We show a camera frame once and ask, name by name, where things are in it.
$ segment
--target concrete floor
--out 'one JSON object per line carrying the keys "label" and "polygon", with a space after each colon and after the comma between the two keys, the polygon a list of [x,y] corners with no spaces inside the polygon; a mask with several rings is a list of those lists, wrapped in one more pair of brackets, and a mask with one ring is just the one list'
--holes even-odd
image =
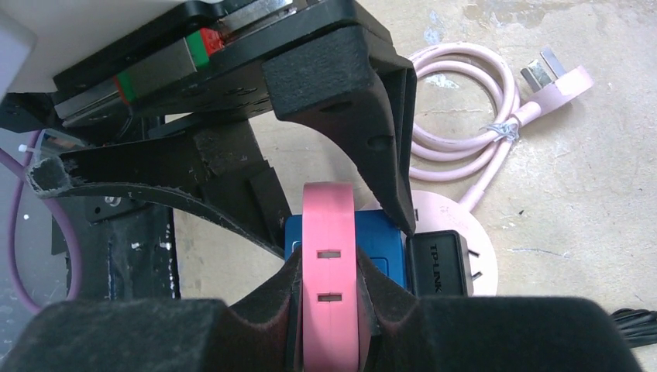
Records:
{"label": "concrete floor", "polygon": [[[496,50],[518,71],[549,45],[568,68],[584,65],[596,86],[572,106],[521,132],[474,215],[497,254],[499,295],[591,298],[612,312],[657,309],[657,5],[652,0],[362,0],[392,33],[398,53],[469,41]],[[419,84],[417,119],[455,138],[492,119],[487,95],[446,74]],[[372,200],[348,158],[326,138],[273,115],[253,120],[293,213],[305,182],[351,181],[356,206]],[[426,169],[435,166],[422,164]],[[458,198],[475,178],[413,188]],[[281,266],[244,239],[177,213],[186,298],[233,303]],[[657,371],[657,346],[636,350]]]}

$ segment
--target screw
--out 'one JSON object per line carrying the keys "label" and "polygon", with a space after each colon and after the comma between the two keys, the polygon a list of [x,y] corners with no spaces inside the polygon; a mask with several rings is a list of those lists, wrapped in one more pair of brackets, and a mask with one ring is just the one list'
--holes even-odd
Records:
{"label": "screw", "polygon": [[105,196],[105,203],[109,204],[110,207],[118,207],[121,204],[121,198]]}

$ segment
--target blue object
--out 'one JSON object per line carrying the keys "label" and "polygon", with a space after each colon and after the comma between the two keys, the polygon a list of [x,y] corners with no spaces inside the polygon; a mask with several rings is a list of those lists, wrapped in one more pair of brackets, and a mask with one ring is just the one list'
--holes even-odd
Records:
{"label": "blue object", "polygon": [[[285,223],[285,260],[300,245],[301,215],[293,215]],[[381,272],[406,288],[401,234],[383,211],[356,212],[356,245],[367,253]]]}

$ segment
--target cable tie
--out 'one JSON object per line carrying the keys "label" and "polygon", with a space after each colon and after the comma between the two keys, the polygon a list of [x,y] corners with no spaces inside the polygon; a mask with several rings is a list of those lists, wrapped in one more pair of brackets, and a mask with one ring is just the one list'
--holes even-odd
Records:
{"label": "cable tie", "polygon": [[518,124],[515,122],[501,122],[500,124],[484,126],[482,129],[488,129],[497,132],[499,136],[494,140],[495,142],[503,138],[505,138],[507,141],[515,142],[520,138],[520,135],[518,134]]}

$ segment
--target coiled pink cable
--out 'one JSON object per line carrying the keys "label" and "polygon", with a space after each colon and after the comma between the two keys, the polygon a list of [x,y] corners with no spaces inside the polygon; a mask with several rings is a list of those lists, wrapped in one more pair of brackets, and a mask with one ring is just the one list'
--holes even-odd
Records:
{"label": "coiled pink cable", "polygon": [[[450,56],[475,57],[488,63],[501,77],[502,86],[495,81],[493,74],[482,68],[450,59]],[[410,57],[415,67],[418,80],[440,71],[452,71],[465,74],[479,81],[490,93],[497,116],[493,124],[516,124],[511,114],[520,107],[520,93],[513,73],[499,54],[472,43],[445,43],[429,46],[413,53]],[[413,125],[413,143],[411,152],[426,160],[448,162],[465,159],[478,152],[481,154],[464,167],[447,171],[420,170],[411,167],[412,178],[423,181],[444,182],[468,177],[485,167],[480,179],[461,198],[459,203],[471,211],[483,196],[484,190],[500,170],[504,159],[512,146],[510,140],[499,140],[504,135],[487,130],[484,134],[469,139],[446,139],[425,131],[416,122]]]}

